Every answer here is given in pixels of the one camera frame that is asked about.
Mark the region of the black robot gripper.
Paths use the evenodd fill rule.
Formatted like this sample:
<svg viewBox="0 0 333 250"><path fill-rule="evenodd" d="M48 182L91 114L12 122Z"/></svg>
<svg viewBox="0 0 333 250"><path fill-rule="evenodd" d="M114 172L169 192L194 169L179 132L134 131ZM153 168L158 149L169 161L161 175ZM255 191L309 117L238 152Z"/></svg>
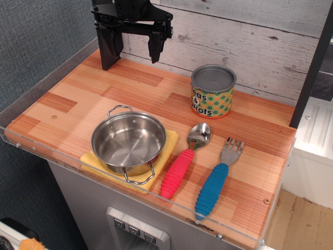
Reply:
<svg viewBox="0 0 333 250"><path fill-rule="evenodd" d="M151 62L157 63L164 40L173 35L173 15L155 7L150 1L107 1L91 8L95 16L99 51L103 70L108 70L121 57L122 33L149 36Z"/></svg>

